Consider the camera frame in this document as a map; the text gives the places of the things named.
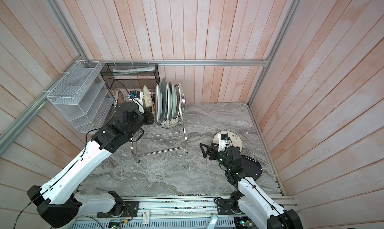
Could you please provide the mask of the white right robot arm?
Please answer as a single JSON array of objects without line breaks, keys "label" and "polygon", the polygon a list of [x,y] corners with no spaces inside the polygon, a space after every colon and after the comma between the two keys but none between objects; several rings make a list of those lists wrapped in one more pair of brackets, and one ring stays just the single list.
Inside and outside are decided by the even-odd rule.
[{"label": "white right robot arm", "polygon": [[219,145],[200,144],[203,157],[225,167],[227,181],[236,188],[229,199],[231,210],[244,213],[259,229],[302,229],[294,210],[286,210],[270,198],[255,182],[263,172],[260,163],[240,154],[239,147],[219,151]]}]

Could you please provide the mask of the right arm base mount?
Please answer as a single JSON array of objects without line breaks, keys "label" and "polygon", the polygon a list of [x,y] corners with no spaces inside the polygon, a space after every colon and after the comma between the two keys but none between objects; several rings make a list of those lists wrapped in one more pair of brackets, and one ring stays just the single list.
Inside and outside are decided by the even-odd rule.
[{"label": "right arm base mount", "polygon": [[218,197],[214,199],[214,202],[217,205],[219,215],[241,214],[238,204],[233,198],[223,199]]}]

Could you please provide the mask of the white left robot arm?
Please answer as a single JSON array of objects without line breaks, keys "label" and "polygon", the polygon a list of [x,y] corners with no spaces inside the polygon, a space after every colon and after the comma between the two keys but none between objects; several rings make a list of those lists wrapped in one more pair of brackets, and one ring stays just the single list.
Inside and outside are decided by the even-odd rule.
[{"label": "white left robot arm", "polygon": [[80,196],[75,190],[80,183],[120,146],[132,141],[143,125],[152,125],[152,107],[141,111],[135,102],[115,107],[115,116],[94,134],[85,148],[62,171],[42,186],[32,186],[27,195],[37,211],[53,228],[66,226],[77,217],[104,213],[120,217],[124,201],[114,191],[103,195]]}]

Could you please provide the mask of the black round plate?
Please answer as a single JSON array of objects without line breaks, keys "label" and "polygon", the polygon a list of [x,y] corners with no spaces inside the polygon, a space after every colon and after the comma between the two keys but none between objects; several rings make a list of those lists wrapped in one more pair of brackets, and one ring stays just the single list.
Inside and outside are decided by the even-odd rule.
[{"label": "black round plate", "polygon": [[242,155],[241,163],[242,168],[248,177],[253,178],[254,181],[260,178],[263,173],[263,168],[257,160],[246,155]]}]

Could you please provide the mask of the light blue flower plate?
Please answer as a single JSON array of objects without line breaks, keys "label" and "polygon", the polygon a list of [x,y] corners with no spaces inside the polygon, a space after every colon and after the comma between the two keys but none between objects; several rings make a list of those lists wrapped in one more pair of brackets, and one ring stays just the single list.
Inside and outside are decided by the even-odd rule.
[{"label": "light blue flower plate", "polygon": [[181,88],[180,84],[175,85],[175,95],[176,95],[176,111],[174,113],[174,118],[178,118],[180,116],[181,111]]}]

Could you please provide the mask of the cream floral plate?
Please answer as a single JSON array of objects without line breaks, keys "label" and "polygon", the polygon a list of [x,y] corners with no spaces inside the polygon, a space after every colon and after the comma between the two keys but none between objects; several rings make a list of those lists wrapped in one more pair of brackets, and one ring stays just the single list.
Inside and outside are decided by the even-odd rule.
[{"label": "cream floral plate", "polygon": [[238,147],[240,152],[242,152],[243,142],[240,139],[240,137],[237,134],[235,134],[234,132],[227,131],[227,130],[219,131],[218,133],[215,134],[215,136],[213,137],[213,143],[216,144],[216,146],[219,146],[219,144],[218,144],[218,142],[219,142],[219,139],[218,139],[219,133],[222,133],[222,134],[226,133],[226,134],[228,134],[230,141],[229,141],[229,146],[227,148],[229,148],[229,147]]}]

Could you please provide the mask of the orange sunburst plate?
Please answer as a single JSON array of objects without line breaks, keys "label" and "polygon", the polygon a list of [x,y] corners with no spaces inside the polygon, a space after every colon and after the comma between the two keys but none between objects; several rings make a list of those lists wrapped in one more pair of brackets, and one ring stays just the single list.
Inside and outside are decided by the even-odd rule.
[{"label": "orange sunburst plate", "polygon": [[158,83],[156,83],[156,112],[157,112],[157,123],[162,122],[162,112],[163,112],[163,99],[161,88]]},{"label": "orange sunburst plate", "polygon": [[178,83],[177,86],[179,89],[179,115],[182,115],[186,111],[186,99],[182,85]]}]

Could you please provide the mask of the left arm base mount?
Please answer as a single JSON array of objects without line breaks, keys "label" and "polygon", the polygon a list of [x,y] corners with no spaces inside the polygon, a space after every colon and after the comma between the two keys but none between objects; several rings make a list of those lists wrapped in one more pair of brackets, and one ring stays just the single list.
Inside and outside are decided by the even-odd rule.
[{"label": "left arm base mount", "polygon": [[108,213],[97,213],[97,218],[137,217],[139,201],[118,202]]}]

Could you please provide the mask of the yellow woven coaster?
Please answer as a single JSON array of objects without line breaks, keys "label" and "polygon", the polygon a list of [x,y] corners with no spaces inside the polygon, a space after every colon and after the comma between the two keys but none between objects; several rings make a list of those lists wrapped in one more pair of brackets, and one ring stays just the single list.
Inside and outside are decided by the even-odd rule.
[{"label": "yellow woven coaster", "polygon": [[145,107],[151,107],[154,109],[154,103],[152,100],[152,95],[151,92],[149,91],[148,87],[144,85],[143,87],[143,102]]}]

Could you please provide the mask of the white green clover plate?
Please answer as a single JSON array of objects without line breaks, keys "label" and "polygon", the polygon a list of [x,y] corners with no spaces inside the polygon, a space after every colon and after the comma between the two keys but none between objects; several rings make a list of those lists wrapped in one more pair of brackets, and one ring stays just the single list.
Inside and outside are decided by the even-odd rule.
[{"label": "white green clover plate", "polygon": [[175,118],[175,114],[177,112],[177,93],[176,93],[176,88],[175,88],[175,85],[173,84],[173,82],[169,82],[169,87],[170,87],[170,90],[171,90],[171,105],[172,105],[172,108],[171,108],[171,113],[170,113],[170,120],[174,119]]}]

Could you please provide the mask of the large teal plate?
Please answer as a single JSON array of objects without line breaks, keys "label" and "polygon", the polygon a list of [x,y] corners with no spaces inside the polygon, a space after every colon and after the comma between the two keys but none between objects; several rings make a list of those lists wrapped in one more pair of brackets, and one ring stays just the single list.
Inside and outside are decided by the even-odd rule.
[{"label": "large teal plate", "polygon": [[161,80],[161,94],[162,94],[162,113],[161,113],[161,122],[166,122],[170,115],[170,101],[171,101],[171,90],[168,82],[165,78]]}]

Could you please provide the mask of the stainless steel dish rack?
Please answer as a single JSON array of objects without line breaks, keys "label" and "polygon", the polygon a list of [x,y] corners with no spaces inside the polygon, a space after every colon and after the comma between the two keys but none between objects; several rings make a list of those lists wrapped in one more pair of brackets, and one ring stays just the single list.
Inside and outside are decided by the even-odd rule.
[{"label": "stainless steel dish rack", "polygon": [[140,158],[145,156],[177,150],[189,152],[184,113],[177,119],[180,120],[180,124],[174,128],[162,128],[163,122],[157,123],[156,121],[152,125],[144,125],[142,127],[143,133],[135,134],[130,143],[130,149],[137,163],[140,163]]}]

